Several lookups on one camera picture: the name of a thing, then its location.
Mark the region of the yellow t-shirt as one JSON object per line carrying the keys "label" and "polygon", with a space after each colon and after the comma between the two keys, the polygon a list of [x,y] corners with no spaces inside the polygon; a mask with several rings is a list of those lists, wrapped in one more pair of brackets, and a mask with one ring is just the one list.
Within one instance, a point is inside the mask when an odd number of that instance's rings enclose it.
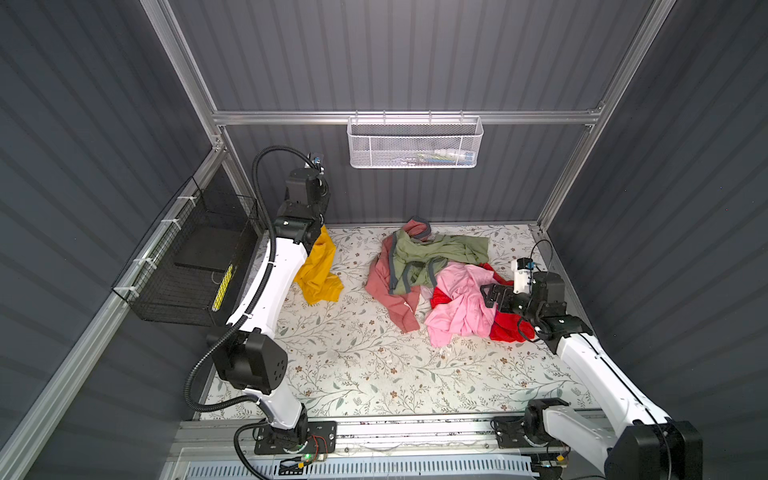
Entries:
{"label": "yellow t-shirt", "polygon": [[336,251],[336,245],[327,228],[323,226],[309,256],[294,278],[309,305],[339,300],[343,283],[339,276],[331,271]]}

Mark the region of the dusty red printed t-shirt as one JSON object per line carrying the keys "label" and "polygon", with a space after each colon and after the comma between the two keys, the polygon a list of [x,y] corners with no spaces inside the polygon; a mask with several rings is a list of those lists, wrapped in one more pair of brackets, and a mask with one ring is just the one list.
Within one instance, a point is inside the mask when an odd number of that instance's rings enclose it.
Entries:
{"label": "dusty red printed t-shirt", "polygon": [[402,333],[410,333],[420,329],[415,314],[420,288],[414,287],[402,295],[390,292],[390,255],[395,240],[396,233],[382,240],[380,251],[370,266],[365,290],[387,310],[390,320]]}

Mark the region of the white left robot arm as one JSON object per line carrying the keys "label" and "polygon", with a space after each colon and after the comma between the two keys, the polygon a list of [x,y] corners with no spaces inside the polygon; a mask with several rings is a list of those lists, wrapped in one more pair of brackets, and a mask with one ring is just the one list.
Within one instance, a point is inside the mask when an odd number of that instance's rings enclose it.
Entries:
{"label": "white left robot arm", "polygon": [[257,403],[277,430],[295,430],[306,419],[305,407],[284,383],[288,354],[274,337],[285,297],[322,233],[329,198],[322,171],[290,173],[255,279],[225,326],[208,336],[219,378]]}

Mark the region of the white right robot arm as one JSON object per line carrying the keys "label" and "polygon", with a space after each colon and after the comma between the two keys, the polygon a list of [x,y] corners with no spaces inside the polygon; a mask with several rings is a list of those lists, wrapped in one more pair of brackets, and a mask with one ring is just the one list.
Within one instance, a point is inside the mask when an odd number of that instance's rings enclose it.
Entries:
{"label": "white right robot arm", "polygon": [[568,313],[565,283],[556,273],[520,265],[512,285],[481,286],[486,307],[515,314],[566,364],[597,401],[604,429],[566,401],[529,401],[521,422],[532,446],[565,444],[607,479],[700,479],[703,438],[651,401],[603,349],[591,328]]}

